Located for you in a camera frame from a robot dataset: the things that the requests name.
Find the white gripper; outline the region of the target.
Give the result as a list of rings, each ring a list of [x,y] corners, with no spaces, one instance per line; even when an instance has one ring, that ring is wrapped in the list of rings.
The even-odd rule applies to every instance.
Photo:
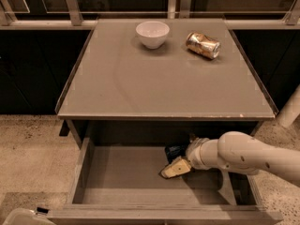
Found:
[[[208,138],[197,138],[193,133],[189,134],[190,144],[186,150],[186,157],[177,157],[167,165],[160,174],[166,178],[189,173],[191,167],[196,170],[209,170],[218,166],[218,141]]]

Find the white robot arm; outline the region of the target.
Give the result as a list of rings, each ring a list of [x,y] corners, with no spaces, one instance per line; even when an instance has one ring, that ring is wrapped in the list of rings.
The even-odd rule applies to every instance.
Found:
[[[189,145],[166,146],[165,154],[169,164],[160,174],[166,179],[192,169],[241,174],[263,170],[300,186],[299,151],[269,145],[239,131],[226,132],[214,140],[192,134]]]

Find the white robot base corner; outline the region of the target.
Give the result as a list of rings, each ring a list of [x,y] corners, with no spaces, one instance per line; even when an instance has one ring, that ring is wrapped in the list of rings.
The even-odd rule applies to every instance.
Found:
[[[38,215],[34,210],[16,208],[6,217],[2,225],[56,225],[45,216]]]

